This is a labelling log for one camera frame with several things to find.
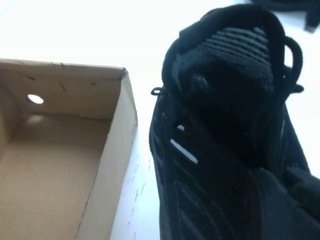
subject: black sneaker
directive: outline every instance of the black sneaker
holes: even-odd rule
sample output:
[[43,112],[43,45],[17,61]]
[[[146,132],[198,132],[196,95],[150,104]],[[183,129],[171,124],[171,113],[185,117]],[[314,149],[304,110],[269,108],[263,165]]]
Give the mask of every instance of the black sneaker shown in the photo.
[[319,180],[285,105],[303,90],[301,68],[299,45],[255,5],[212,10],[180,32],[152,92],[161,239],[320,237]]
[[266,10],[278,12],[307,12],[305,29],[313,33],[320,24],[319,0],[252,0]]

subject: white stripe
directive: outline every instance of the white stripe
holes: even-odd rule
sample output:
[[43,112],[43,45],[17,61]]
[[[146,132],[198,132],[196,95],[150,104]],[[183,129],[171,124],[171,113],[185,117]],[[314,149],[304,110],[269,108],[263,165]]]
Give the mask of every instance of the white stripe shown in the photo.
[[225,37],[225,36],[221,36],[221,35],[212,35],[206,41],[210,42],[211,40],[220,40],[220,41],[223,41],[224,43],[227,42],[228,44],[234,44],[236,46],[242,47],[244,50],[247,50],[249,52],[255,52],[265,58],[269,58],[269,54],[266,54],[261,51],[261,49],[263,49],[265,52],[268,52],[269,50],[266,46],[264,46],[263,48],[252,47],[252,46],[248,45],[248,42],[238,41],[236,39],[230,39],[229,37]]
[[261,34],[261,35],[264,36],[264,37],[267,36],[266,32],[265,32],[264,30],[262,30],[260,27],[255,27],[253,30],[254,30],[256,33]]
[[249,48],[248,46],[248,48],[246,49],[246,48],[238,47],[235,44],[230,44],[229,42],[227,42],[228,41],[227,38],[225,39],[225,41],[220,41],[215,38],[216,37],[213,36],[212,38],[207,39],[205,42],[212,44],[213,48],[217,46],[224,46],[232,50],[237,50],[241,53],[250,55],[250,57],[252,57],[253,59],[256,59],[257,61],[263,61],[263,60],[269,59],[269,56],[267,54],[263,53],[262,51],[259,51],[256,48],[253,48],[253,47]]
[[178,150],[180,151],[183,155],[185,155],[186,158],[188,158],[191,162],[194,162],[197,164],[199,161],[198,159],[192,155],[187,149],[185,149],[183,146],[181,146],[179,143],[177,143],[175,140],[172,138],[170,139],[170,143]]
[[226,36],[228,38],[233,38],[234,40],[238,39],[238,40],[250,43],[252,45],[255,45],[261,49],[264,49],[266,47],[266,43],[268,43],[268,40],[266,40],[266,42],[261,43],[255,40],[254,38],[250,38],[248,36],[243,36],[234,32],[229,32],[229,31],[218,31],[216,33],[216,36]]
[[260,64],[264,64],[268,67],[271,66],[270,62],[268,62],[267,60],[263,59],[263,58],[253,58],[252,56],[248,56],[248,55],[244,55],[241,54],[240,52],[237,52],[235,50],[229,49],[229,48],[225,48],[225,47],[221,47],[221,46],[212,46],[211,44],[208,44],[206,42],[201,43],[202,46],[206,47],[207,50],[210,50],[211,52],[220,52],[220,53],[228,53],[230,56],[237,56],[239,59],[247,59],[250,62],[255,62],[255,63],[260,63]]
[[177,126],[176,128],[177,128],[177,129],[180,129],[181,131],[184,131],[184,130],[185,130],[185,127],[182,126],[182,125],[179,125],[179,126]]
[[259,39],[261,42],[267,43],[268,39],[266,39],[263,35],[257,33],[257,32],[253,32],[250,30],[245,30],[245,29],[241,29],[241,28],[234,28],[234,27],[227,27],[225,29],[223,29],[223,31],[229,32],[229,33],[235,33],[235,34],[247,34],[253,38],[257,38]]

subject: cardboard box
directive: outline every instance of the cardboard box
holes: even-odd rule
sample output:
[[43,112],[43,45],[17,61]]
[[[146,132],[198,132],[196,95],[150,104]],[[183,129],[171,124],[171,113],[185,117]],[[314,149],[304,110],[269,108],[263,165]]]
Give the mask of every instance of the cardboard box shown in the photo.
[[137,123],[124,68],[0,59],[0,240],[109,239]]

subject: white surface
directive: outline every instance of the white surface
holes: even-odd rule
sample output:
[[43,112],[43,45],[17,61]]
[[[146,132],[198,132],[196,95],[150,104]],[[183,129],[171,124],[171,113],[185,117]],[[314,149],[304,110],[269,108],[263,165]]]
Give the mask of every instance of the white surface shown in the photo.
[[[158,240],[159,199],[148,132],[162,61],[179,30],[233,0],[0,0],[0,57],[124,66],[130,72],[139,127],[112,240]],[[314,175],[320,177],[320,31],[302,31],[303,14],[278,14],[304,53],[302,94],[287,101]],[[286,61],[290,63],[288,52]]]

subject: hole in box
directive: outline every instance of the hole in box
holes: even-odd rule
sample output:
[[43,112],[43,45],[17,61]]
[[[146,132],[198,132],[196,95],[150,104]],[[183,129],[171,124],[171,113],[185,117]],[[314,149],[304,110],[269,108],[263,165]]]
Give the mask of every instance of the hole in box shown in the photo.
[[41,105],[45,102],[45,100],[43,100],[42,97],[35,95],[35,94],[28,94],[28,96],[26,98],[27,98],[28,102],[31,102],[33,104]]

